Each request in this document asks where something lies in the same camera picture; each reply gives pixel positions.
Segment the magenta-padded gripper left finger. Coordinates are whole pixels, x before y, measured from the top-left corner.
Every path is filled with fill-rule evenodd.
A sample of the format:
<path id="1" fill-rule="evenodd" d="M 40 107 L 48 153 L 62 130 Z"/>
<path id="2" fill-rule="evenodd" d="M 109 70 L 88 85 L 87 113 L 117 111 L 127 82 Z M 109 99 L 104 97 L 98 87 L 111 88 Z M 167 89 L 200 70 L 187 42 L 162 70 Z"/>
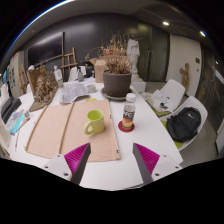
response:
<path id="1" fill-rule="evenodd" d="M 65 155 L 57 154 L 42 169 L 79 185 L 90 154 L 91 145 L 86 143 Z"/>

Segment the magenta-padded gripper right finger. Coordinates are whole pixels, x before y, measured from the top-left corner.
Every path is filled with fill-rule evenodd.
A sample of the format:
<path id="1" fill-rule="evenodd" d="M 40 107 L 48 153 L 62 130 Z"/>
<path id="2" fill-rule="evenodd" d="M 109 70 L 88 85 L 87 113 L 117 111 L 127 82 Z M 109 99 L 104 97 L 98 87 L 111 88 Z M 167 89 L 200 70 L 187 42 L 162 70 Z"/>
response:
<path id="1" fill-rule="evenodd" d="M 144 185 L 182 169 L 182 167 L 168 155 L 159 155 L 140 144 L 134 143 L 132 152 L 135 156 Z"/>

